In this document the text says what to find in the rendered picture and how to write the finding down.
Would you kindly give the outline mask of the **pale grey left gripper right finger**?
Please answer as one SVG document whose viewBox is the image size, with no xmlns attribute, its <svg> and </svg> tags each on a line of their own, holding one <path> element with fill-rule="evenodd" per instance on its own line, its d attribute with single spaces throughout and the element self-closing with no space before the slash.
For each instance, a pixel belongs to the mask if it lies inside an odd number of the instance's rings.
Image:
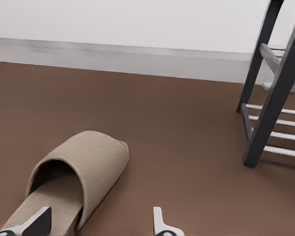
<svg viewBox="0 0 295 236">
<path fill-rule="evenodd" d="M 153 235 L 154 236 L 184 236 L 184 232 L 173 226 L 166 225 L 163 221 L 162 209 L 153 207 Z"/>
</svg>

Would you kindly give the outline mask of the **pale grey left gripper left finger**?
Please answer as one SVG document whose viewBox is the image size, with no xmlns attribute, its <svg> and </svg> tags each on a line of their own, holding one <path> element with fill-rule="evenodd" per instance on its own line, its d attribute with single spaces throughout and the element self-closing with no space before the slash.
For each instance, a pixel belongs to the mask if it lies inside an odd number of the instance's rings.
<svg viewBox="0 0 295 236">
<path fill-rule="evenodd" d="M 19 226 L 0 231 L 0 236 L 49 236 L 52 229 L 52 208 L 44 206 Z"/>
</svg>

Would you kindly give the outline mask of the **dark grey shoe rack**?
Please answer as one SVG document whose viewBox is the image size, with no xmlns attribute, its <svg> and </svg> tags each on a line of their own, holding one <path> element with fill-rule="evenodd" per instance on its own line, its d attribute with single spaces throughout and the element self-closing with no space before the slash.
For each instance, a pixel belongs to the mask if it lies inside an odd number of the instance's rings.
<svg viewBox="0 0 295 236">
<path fill-rule="evenodd" d="M 256 167 L 264 151 L 295 157 L 295 150 L 267 145 L 270 137 L 295 141 L 295 135 L 273 131 L 276 124 L 295 127 L 295 122 L 279 119 L 281 113 L 295 115 L 295 110 L 283 108 L 295 84 L 295 24 L 286 46 L 269 45 L 283 2 L 269 0 L 236 108 L 242 115 L 246 137 L 243 164 L 250 168 Z M 262 61 L 267 63 L 274 79 L 260 106 L 250 104 L 249 99 Z"/>
</svg>

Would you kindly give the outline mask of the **beige fabric slipper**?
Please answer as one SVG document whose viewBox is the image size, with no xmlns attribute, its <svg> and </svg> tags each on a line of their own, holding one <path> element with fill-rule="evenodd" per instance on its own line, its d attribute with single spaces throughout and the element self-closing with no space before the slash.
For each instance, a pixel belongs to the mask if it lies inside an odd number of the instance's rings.
<svg viewBox="0 0 295 236">
<path fill-rule="evenodd" d="M 123 141 L 96 131 L 74 135 L 35 166 L 24 201 L 0 231 L 51 207 L 49 236 L 72 236 L 107 196 L 128 161 L 129 148 Z"/>
</svg>

